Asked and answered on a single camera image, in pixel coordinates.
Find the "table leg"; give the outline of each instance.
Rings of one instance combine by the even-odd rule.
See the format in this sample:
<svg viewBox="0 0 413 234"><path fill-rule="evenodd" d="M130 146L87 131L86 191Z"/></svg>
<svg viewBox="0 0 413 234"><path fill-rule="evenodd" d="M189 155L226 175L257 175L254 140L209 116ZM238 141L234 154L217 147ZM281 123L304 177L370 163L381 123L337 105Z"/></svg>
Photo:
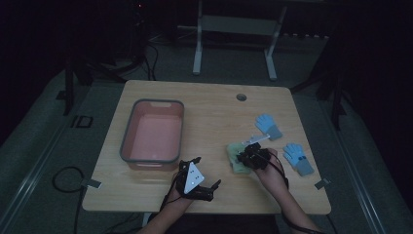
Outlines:
<svg viewBox="0 0 413 234"><path fill-rule="evenodd" d="M201 61L203 58L203 1L198 1L198 27L197 27L197 49L195 51L194 68L192 73L201 73Z"/></svg>
<svg viewBox="0 0 413 234"><path fill-rule="evenodd" d="M264 50L265 61L267 62L267 70L270 80L275 81L277 79L276 69L274 67L273 52L277 44L277 40L280 36L280 30L282 29L282 22L285 17L286 7L282 8L279 20L274 27L273 38L271 40L270 46Z"/></svg>

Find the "hand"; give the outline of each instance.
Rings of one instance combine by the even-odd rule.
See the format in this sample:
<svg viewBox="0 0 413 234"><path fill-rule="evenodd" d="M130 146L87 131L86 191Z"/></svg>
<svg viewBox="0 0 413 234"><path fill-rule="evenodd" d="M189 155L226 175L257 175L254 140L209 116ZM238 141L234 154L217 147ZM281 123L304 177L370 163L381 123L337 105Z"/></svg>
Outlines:
<svg viewBox="0 0 413 234"><path fill-rule="evenodd" d="M277 150L273 148L268 148L271 154L278 156ZM282 171L282 165L277 160L276 157L271 156L270 162L273 163L278 169ZM282 175L277 172L275 168L271 165L268 165L265 170L254 170L255 173L258 175L261 183L264 187L274 196L278 196L285 191L288 191L287 186L285 185L285 181Z"/></svg>
<svg viewBox="0 0 413 234"><path fill-rule="evenodd" d="M255 126L266 135L270 136L270 140L282 137L282 133L277 128L276 122L269 114L262 114L255 119Z"/></svg>
<svg viewBox="0 0 413 234"><path fill-rule="evenodd" d="M174 209L176 210L179 214L183 215L186 210L191 206L193 200L182 198L179 194L179 192L175 188L175 184L173 185L172 190L170 191L170 194L168 195L167 203L164 207L169 208L169 209Z"/></svg>

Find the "wooden table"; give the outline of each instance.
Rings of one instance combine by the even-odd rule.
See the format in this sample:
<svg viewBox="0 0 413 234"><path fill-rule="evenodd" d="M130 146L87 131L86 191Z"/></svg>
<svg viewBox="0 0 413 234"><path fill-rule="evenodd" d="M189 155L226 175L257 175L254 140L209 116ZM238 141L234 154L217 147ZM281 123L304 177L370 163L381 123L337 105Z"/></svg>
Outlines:
<svg viewBox="0 0 413 234"><path fill-rule="evenodd" d="M238 94L246 95L246 100L237 100ZM262 113L271 114L283 133L282 138L260 144L279 151L291 193L307 214L330 212L324 188L315 188L315 183L320 181L319 170L289 89L159 81L129 81L125 85L92 176L102 185L99 189L88 189L83 201L87 211L157 212L169 190L176 171L134 171L120 157L132 106L141 98L182 101L185 114L180 159L202 157L197 164L206 178L202 186L210 187L222 179L214 199L194 202L188 213L273 214L281 211L255 173L233 174L226 153L229 143L261 134L254 123ZM315 169L312 175L300 176L282 157L282 148L289 142L303 145Z"/></svg>

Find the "glove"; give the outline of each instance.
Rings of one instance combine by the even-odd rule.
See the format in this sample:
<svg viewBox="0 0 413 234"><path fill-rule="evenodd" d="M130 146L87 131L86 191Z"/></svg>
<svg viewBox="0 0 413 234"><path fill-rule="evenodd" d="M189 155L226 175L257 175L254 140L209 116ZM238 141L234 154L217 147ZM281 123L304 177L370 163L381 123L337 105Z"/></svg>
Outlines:
<svg viewBox="0 0 413 234"><path fill-rule="evenodd" d="M262 114L255 119L255 126L266 135L270 136L270 140L275 140L282 137L282 132L277 128L276 122L269 114Z"/></svg>
<svg viewBox="0 0 413 234"><path fill-rule="evenodd" d="M288 163L294 169L297 166L298 161L300 161L300 158L306 157L301 144L288 143L283 148L283 150L284 150L284 153L283 153L284 158L288 161Z"/></svg>
<svg viewBox="0 0 413 234"><path fill-rule="evenodd" d="M284 158L293 169L297 170L300 176L305 176L314 172L314 169L307 160L303 147L300 144L288 143L283 150L285 151L283 153Z"/></svg>

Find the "pink plastic bin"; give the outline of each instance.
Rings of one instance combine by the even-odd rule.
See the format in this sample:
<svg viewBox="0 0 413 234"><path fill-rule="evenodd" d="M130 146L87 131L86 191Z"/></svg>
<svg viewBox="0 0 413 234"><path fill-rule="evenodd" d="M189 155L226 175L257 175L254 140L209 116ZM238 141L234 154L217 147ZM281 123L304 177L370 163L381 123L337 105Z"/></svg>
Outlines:
<svg viewBox="0 0 413 234"><path fill-rule="evenodd" d="M134 170L172 171L178 166L183 126L179 100L140 99L121 146L121 157Z"/></svg>

